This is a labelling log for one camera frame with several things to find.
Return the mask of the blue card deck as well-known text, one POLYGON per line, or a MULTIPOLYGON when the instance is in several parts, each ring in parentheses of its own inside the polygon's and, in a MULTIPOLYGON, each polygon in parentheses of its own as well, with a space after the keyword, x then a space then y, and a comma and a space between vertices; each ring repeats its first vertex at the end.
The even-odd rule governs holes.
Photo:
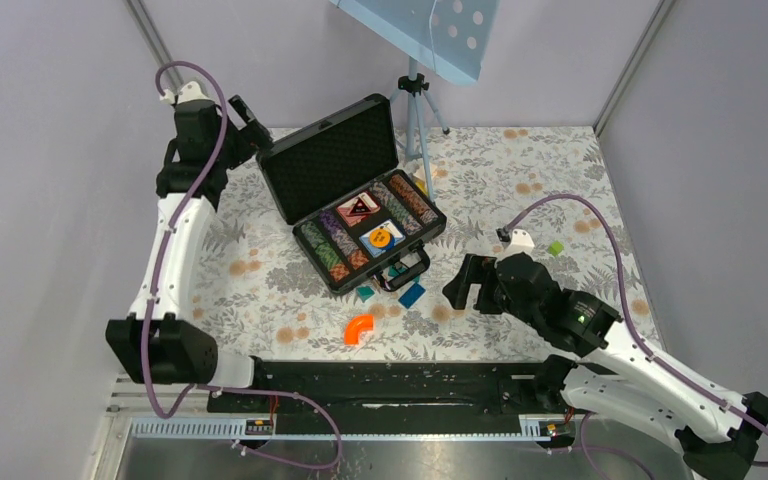
POLYGON ((389 251, 384 252, 382 255, 394 250, 397 246, 399 246, 401 243, 403 243, 406 240, 406 235, 403 232, 403 230, 399 226, 397 226, 396 223, 391 219, 387 219, 385 221, 380 221, 380 222, 373 222, 369 225, 362 226, 360 228, 360 232, 357 237, 358 244, 360 245, 362 251, 365 254, 370 255, 372 258, 378 258, 382 256, 382 255, 374 256, 372 254, 371 252, 372 245, 368 241, 369 232, 377 228, 387 228, 392 234, 393 240, 395 241, 395 246, 389 251))

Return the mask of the blue small blind button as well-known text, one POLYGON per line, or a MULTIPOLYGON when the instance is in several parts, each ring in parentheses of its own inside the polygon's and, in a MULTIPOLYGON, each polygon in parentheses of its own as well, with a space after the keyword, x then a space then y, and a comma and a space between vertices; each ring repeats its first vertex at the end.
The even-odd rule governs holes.
POLYGON ((372 246, 371 246, 371 252, 372 252, 372 254, 373 254, 374 256, 380 256, 380 255, 382 255, 384 252, 387 252, 387 251, 389 251, 390 249, 392 249, 394 246, 395 246, 395 241, 394 241, 394 240, 391 240, 391 241, 390 241, 389 243, 387 243, 386 245, 381 245, 381 246, 372 245, 372 246))

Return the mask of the yellow big blind button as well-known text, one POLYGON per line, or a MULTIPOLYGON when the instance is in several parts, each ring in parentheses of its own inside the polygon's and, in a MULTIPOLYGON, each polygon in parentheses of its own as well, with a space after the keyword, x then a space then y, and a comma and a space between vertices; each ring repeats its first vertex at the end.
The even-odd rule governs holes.
POLYGON ((393 236, 387 228, 374 229, 368 235, 368 241, 371 245, 386 245, 391 240, 393 240, 393 236))

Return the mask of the orange curved toy block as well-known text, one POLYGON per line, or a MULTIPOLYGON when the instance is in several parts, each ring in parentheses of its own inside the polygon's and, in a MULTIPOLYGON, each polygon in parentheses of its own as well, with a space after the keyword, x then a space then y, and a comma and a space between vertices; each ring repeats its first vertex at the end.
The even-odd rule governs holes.
POLYGON ((375 316, 372 314, 358 315, 351 319, 343 331, 343 342, 348 346, 360 344, 362 337, 375 328, 375 316))

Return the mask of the black all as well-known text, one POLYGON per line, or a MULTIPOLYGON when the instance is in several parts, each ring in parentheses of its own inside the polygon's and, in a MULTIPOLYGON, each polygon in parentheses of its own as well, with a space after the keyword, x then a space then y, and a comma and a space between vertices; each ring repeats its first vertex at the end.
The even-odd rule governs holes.
POLYGON ((345 221, 354 225, 369 215, 376 213, 378 205, 367 194, 361 194, 345 202, 338 208, 345 221))

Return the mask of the black poker set case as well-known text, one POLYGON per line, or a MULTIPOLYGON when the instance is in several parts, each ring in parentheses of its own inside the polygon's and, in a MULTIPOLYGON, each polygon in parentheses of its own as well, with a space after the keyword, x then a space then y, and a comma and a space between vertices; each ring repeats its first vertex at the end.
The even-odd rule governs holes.
POLYGON ((393 292, 400 288, 388 284, 391 266, 419 265, 421 275, 429 269, 431 260, 426 248, 443 233, 447 218, 399 167, 387 97, 371 94, 277 140, 272 147, 258 154, 257 163, 294 240, 331 293, 344 295, 366 281, 374 281, 381 289, 393 292), (419 220, 389 185, 394 174, 404 176, 421 192, 439 216, 437 221, 425 225, 419 220), (348 227, 340 219, 336 207, 362 191, 368 191, 375 198, 381 206, 380 211, 364 222, 348 227), (378 258, 366 254, 369 262, 346 282, 337 283, 300 231, 302 224, 315 223, 340 259, 347 260, 319 219, 319 214, 326 210, 336 215, 357 244, 362 226, 387 219, 403 230, 406 240, 378 258))

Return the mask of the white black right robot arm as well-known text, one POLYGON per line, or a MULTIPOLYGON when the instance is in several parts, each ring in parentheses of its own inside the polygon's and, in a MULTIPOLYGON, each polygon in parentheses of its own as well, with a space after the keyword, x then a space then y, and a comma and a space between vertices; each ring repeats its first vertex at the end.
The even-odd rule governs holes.
POLYGON ((560 287, 527 254, 468 254, 443 294, 463 310, 472 286, 478 312, 513 316, 558 349, 534 377, 543 410, 606 416, 662 442, 705 479, 743 479, 756 465, 767 396, 716 385, 635 337, 607 303, 560 287))

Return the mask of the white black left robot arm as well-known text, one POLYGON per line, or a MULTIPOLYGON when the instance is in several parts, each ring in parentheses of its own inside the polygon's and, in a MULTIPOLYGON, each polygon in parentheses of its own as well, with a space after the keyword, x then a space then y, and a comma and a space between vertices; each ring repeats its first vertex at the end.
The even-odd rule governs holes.
POLYGON ((136 299, 124 319, 108 322, 105 338, 125 372, 154 383, 231 387, 248 411, 269 401, 270 385, 256 360, 223 352, 194 326, 190 289, 210 224, 230 170, 242 165, 272 138, 238 95, 228 102, 242 127, 222 123, 222 109, 208 98, 180 98, 174 107, 175 137, 156 177, 158 219, 150 260, 136 299))

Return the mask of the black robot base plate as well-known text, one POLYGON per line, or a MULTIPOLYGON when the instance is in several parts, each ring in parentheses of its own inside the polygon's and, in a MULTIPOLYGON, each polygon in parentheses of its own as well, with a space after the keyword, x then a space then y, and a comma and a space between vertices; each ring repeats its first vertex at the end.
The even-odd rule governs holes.
POLYGON ((328 434, 315 401, 344 435, 514 434, 520 416, 564 419, 560 365, 477 362, 259 361, 254 389, 282 391, 271 407, 259 395, 223 393, 212 414, 264 414, 282 435, 328 434))

